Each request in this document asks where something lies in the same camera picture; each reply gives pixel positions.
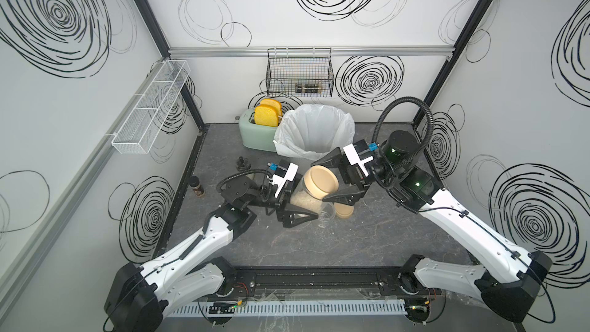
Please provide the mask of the beige lid of jar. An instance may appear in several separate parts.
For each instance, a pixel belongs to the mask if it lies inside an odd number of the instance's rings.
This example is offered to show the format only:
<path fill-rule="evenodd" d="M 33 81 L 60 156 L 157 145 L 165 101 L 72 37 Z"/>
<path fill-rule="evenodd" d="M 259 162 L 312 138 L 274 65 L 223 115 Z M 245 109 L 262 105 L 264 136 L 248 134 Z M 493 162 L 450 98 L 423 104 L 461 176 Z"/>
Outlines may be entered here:
<path fill-rule="evenodd" d="M 304 175 L 305 188 L 311 196 L 322 200 L 327 195 L 336 193 L 339 181 L 336 175 L 323 166 L 313 166 Z"/>
<path fill-rule="evenodd" d="M 341 219 L 350 218 L 353 215 L 354 207 L 346 204 L 335 203 L 334 209 L 336 216 Z"/>

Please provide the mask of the small bottle black pump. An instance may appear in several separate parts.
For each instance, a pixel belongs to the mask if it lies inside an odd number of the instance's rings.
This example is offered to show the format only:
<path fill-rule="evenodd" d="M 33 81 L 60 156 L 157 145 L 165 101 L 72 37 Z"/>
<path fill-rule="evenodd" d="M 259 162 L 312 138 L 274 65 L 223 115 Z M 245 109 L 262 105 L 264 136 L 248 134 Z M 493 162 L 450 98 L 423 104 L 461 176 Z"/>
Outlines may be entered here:
<path fill-rule="evenodd" d="M 236 169 L 238 172 L 248 171 L 251 169 L 251 163 L 247 158 L 240 156 L 236 161 Z"/>

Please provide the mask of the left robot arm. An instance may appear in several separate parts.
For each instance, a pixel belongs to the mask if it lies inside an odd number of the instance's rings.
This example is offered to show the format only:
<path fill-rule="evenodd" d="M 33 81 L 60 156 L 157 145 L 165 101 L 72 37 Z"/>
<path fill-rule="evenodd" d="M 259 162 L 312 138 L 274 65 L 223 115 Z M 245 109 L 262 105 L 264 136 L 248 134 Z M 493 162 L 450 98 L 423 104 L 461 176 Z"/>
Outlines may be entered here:
<path fill-rule="evenodd" d="M 273 208 L 284 227 L 317 218 L 290 203 L 302 182 L 301 175 L 291 180 L 274 175 L 264 184 L 247 176 L 222 180 L 216 189 L 224 201 L 207 215 L 203 227 L 163 255 L 118 269 L 104 304 L 105 322 L 114 331 L 155 331 L 179 307 L 209 294 L 228 294 L 236 270 L 214 253 L 255 222 L 252 207 Z"/>

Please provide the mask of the white trash bag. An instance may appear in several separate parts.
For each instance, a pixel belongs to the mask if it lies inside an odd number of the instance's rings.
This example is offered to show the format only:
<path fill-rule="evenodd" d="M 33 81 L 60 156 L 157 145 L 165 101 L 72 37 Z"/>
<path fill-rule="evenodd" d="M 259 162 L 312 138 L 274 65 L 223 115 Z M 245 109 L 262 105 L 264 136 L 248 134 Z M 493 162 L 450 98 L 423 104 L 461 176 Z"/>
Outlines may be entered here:
<path fill-rule="evenodd" d="M 331 105 L 305 104 L 287 112 L 274 134 L 278 155 L 316 161 L 353 142 L 355 121 Z"/>

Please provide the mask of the yellow toast slice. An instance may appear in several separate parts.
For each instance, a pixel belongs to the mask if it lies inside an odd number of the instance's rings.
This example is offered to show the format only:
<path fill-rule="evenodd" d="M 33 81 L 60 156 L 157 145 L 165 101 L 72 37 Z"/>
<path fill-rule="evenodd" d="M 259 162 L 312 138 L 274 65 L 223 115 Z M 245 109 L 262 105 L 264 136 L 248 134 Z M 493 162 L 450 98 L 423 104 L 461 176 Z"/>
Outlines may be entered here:
<path fill-rule="evenodd" d="M 272 107 L 276 110 L 278 116 L 283 116 L 282 104 L 277 100 L 274 100 L 272 98 L 264 98 L 260 101 L 260 105 Z"/>
<path fill-rule="evenodd" d="M 273 106 L 259 105 L 254 109 L 254 123 L 276 128 L 280 124 L 280 114 Z"/>

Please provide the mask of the rear yellow toast slice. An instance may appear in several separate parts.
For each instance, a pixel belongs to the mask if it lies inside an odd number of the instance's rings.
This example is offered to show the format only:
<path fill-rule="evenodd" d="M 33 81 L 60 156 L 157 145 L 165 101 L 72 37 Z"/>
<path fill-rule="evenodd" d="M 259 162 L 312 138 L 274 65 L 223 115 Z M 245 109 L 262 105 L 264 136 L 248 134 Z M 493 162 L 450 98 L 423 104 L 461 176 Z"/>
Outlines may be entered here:
<path fill-rule="evenodd" d="M 260 105 L 272 107 L 276 110 L 278 116 L 283 116 L 282 104 L 277 100 L 274 100 L 272 98 L 264 98 L 260 101 Z"/>

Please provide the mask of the rice jar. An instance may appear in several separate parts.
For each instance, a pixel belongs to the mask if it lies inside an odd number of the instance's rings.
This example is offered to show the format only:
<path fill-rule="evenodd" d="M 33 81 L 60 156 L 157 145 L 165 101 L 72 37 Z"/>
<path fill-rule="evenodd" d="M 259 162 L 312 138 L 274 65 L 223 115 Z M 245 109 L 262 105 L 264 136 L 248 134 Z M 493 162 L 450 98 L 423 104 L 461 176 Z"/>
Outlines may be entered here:
<path fill-rule="evenodd" d="M 290 198 L 292 205 L 302 207 L 314 213 L 328 211 L 330 204 L 315 198 L 308 190 L 303 181 L 300 181 Z"/>
<path fill-rule="evenodd" d="M 326 228 L 336 217 L 336 209 L 333 203 L 324 202 L 318 214 L 318 227 Z"/>

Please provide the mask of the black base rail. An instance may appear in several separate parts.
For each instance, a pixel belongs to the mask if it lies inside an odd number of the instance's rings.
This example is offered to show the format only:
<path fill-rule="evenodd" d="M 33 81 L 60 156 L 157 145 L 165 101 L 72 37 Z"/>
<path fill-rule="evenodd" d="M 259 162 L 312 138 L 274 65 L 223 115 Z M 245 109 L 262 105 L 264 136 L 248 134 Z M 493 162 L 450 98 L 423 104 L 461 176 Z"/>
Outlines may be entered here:
<path fill-rule="evenodd" d="M 256 290 L 352 289 L 376 290 L 381 296 L 441 297 L 440 289 L 421 287 L 407 294 L 400 267 L 254 267 L 237 266 L 221 286 L 223 294 L 254 296 Z"/>

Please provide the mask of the dark spice bottle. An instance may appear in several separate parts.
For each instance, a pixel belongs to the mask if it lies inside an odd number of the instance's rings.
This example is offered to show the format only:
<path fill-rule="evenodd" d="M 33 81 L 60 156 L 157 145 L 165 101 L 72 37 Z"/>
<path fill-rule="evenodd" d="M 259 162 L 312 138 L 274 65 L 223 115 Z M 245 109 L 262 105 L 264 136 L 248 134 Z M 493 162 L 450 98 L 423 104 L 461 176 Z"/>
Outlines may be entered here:
<path fill-rule="evenodd" d="M 188 185 L 197 197 L 200 198 L 204 196 L 204 189 L 201 185 L 201 180 L 198 178 L 198 176 L 190 176 L 188 180 Z"/>

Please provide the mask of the white mesh wall shelf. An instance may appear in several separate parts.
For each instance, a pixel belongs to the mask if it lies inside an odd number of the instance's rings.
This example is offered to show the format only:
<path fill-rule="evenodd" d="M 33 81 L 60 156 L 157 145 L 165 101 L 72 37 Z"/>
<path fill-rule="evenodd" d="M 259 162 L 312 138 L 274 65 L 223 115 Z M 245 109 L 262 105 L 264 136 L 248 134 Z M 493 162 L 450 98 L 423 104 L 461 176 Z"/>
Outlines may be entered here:
<path fill-rule="evenodd" d="M 115 133 L 113 148 L 123 155 L 149 153 L 189 74 L 190 68 L 184 60 L 157 62 L 146 78 L 147 86 Z"/>

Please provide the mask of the front yellow toast slice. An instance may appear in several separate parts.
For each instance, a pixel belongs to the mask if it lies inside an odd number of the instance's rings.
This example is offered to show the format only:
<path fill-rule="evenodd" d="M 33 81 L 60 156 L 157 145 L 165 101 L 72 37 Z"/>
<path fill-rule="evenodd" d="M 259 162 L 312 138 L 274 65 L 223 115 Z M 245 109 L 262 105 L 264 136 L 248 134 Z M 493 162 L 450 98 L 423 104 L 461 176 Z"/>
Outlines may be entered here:
<path fill-rule="evenodd" d="M 280 124 L 280 114 L 273 106 L 259 105 L 254 109 L 254 123 L 276 128 Z"/>

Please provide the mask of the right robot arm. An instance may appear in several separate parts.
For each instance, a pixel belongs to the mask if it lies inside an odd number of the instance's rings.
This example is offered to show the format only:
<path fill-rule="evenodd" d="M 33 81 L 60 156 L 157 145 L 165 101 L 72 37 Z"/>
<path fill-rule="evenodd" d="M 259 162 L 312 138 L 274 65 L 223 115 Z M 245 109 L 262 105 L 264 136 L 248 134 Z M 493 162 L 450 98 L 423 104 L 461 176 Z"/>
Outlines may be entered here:
<path fill-rule="evenodd" d="M 324 199 L 352 206 L 377 183 L 396 204 L 442 228 L 477 260 L 450 264 L 413 255 L 399 269 L 401 290 L 417 295 L 441 289 L 481 301 L 501 318 L 521 323 L 529 316 L 553 264 L 504 238 L 465 208 L 442 182 L 416 164 L 422 145 L 410 132 L 394 131 L 383 144 L 359 140 L 314 162 L 340 171 L 346 187 Z"/>

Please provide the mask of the mint green toaster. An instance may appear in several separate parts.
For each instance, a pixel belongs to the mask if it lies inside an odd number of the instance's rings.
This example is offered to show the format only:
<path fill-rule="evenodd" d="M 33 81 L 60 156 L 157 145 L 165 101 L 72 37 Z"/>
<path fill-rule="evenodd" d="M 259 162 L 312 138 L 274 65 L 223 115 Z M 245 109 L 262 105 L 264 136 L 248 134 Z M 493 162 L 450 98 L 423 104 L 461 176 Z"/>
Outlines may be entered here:
<path fill-rule="evenodd" d="M 253 109 L 247 109 L 241 114 L 238 126 L 246 148 L 265 152 L 277 151 L 273 142 L 277 127 L 256 125 Z"/>

